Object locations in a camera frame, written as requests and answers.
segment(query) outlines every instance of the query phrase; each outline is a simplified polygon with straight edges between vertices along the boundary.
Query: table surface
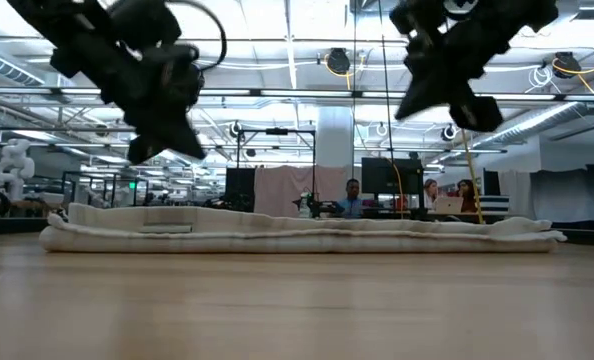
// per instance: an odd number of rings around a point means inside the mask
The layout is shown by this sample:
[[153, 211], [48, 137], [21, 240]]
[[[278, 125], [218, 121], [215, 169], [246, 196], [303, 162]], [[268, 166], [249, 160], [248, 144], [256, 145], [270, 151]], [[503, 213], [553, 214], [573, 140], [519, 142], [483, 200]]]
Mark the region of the table surface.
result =
[[594, 247], [45, 254], [0, 236], [0, 359], [594, 360]]

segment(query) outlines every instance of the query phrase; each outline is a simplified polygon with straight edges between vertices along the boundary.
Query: pink curtain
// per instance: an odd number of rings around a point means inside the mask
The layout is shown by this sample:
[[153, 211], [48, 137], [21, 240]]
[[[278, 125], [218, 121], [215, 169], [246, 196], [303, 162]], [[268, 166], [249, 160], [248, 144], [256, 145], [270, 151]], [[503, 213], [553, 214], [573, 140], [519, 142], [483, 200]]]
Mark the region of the pink curtain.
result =
[[[313, 169], [281, 166], [255, 172], [255, 213], [277, 217], [298, 217], [293, 203], [313, 187]], [[317, 166], [315, 190], [319, 200], [337, 201], [346, 191], [346, 169]]]

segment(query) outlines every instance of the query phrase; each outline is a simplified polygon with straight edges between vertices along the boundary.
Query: woman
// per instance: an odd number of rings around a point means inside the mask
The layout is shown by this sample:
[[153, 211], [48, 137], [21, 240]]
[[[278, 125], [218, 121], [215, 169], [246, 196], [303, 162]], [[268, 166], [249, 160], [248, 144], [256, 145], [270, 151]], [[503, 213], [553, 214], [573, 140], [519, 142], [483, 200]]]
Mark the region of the woman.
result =
[[435, 209], [435, 200], [437, 200], [437, 181], [428, 179], [424, 183], [424, 207]]
[[461, 205], [461, 212], [474, 213], [477, 212], [477, 202], [475, 201], [475, 186], [471, 180], [464, 179], [460, 181], [457, 186], [459, 187], [459, 196], [464, 199]]

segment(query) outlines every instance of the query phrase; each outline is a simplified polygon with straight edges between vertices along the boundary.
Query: man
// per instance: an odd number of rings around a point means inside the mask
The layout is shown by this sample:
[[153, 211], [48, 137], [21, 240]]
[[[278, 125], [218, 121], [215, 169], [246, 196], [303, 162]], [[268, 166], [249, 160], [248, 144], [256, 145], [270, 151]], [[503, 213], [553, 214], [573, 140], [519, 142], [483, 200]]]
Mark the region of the man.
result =
[[337, 202], [337, 212], [345, 219], [359, 219], [362, 214], [362, 203], [359, 199], [359, 181], [350, 179], [346, 182], [346, 198]]

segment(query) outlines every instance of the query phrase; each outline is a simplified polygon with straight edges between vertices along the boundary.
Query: white column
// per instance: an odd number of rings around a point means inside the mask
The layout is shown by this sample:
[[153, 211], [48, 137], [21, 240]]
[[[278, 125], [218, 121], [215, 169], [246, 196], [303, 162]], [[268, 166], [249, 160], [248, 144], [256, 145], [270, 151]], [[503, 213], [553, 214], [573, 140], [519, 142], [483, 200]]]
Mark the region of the white column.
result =
[[319, 166], [350, 168], [353, 164], [353, 117], [349, 107], [319, 109], [315, 162]]

